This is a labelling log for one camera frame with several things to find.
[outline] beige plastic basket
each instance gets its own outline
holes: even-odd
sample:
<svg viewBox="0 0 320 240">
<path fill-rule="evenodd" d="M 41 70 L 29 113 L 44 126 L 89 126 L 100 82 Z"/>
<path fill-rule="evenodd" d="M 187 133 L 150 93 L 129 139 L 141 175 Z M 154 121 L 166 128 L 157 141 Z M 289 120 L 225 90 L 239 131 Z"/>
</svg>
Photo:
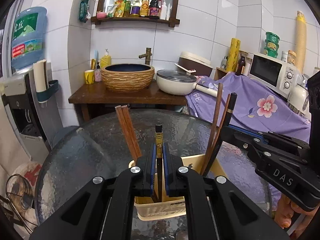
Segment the beige plastic basket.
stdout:
<svg viewBox="0 0 320 240">
<path fill-rule="evenodd" d="M 204 154 L 182 157 L 183 165 L 191 167 L 193 170 L 200 172 L 201 165 L 204 161 Z M 129 163 L 129 168 L 134 166 L 134 161 Z M 215 176 L 227 175 L 216 159 L 210 169 Z M 163 202 L 154 203 L 150 197 L 135 197 L 134 206 L 137 208 L 138 217 L 143 221 L 161 220 L 172 217 L 178 217 L 186 214 L 186 207 L 183 197 L 169 198 L 165 192 L 164 175 L 162 178 L 162 200 Z M 157 174 L 155 174 L 155 186 L 157 184 Z"/>
</svg>

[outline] wooden mirror frame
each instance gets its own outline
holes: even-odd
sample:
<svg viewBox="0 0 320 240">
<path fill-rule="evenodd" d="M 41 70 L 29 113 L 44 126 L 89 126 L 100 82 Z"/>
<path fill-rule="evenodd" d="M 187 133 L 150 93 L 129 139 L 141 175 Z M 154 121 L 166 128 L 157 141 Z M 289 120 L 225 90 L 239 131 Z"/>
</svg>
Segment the wooden mirror frame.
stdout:
<svg viewBox="0 0 320 240">
<path fill-rule="evenodd" d="M 103 10 L 103 4 L 105 0 L 99 0 L 97 6 L 97 12 Z M 109 22 L 109 21 L 144 21 L 144 22 L 157 22 L 157 23 L 166 23 L 169 27 L 175 27 L 175 25 L 180 24 L 180 20 L 176 19 L 177 17 L 177 10 L 178 10 L 178 1 L 179 0 L 172 0 L 172 9 L 170 13 L 169 20 L 160 20 L 160 19 L 152 19 L 148 17 L 113 17 L 113 18 L 104 18 L 104 19 L 97 19 L 97 17 L 91 17 L 91 22 L 94 22 L 96 25 L 101 24 L 101 22 Z"/>
</svg>

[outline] silver screw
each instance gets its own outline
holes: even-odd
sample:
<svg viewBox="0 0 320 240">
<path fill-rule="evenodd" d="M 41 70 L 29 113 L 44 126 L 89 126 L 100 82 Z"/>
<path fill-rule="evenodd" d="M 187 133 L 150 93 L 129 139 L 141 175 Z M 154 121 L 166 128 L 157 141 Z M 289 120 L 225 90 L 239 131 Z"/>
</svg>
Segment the silver screw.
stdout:
<svg viewBox="0 0 320 240">
<path fill-rule="evenodd" d="M 134 166 L 134 167 L 132 167 L 132 168 L 130 169 L 130 171 L 131 171 L 132 173 L 138 173 L 138 172 L 141 171 L 141 169 L 140 169 L 139 167 L 137 167 L 137 166 Z"/>
<path fill-rule="evenodd" d="M 100 184 L 102 181 L 103 181 L 103 178 L 101 177 L 94 177 L 92 180 L 94 184 Z"/>
<path fill-rule="evenodd" d="M 189 171 L 189 169 L 187 167 L 182 166 L 178 169 L 178 171 L 181 173 L 187 173 Z"/>
<path fill-rule="evenodd" d="M 219 176 L 219 177 L 216 178 L 216 181 L 218 183 L 220 183 L 220 184 L 224 184 L 224 183 L 227 182 L 227 179 L 225 177 L 223 177 L 223 176 Z"/>
</svg>

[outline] blue water jug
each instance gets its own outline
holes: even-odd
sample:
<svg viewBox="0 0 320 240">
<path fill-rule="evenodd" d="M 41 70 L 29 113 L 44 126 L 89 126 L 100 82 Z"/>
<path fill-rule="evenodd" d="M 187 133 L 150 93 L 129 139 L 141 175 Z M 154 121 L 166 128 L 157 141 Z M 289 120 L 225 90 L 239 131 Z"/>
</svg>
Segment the blue water jug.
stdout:
<svg viewBox="0 0 320 240">
<path fill-rule="evenodd" d="M 16 70 L 42 59 L 46 15 L 44 7 L 32 7 L 17 15 L 11 42 L 11 66 Z"/>
</svg>

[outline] bronze faucet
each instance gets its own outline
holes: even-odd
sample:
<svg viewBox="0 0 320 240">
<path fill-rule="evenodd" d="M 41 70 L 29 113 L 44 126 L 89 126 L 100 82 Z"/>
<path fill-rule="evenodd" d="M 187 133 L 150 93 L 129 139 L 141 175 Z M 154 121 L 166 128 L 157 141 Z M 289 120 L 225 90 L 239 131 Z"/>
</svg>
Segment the bronze faucet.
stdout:
<svg viewBox="0 0 320 240">
<path fill-rule="evenodd" d="M 150 65 L 150 57 L 152 56 L 151 48 L 146 49 L 146 53 L 139 56 L 139 58 L 146 58 L 145 64 Z"/>
</svg>

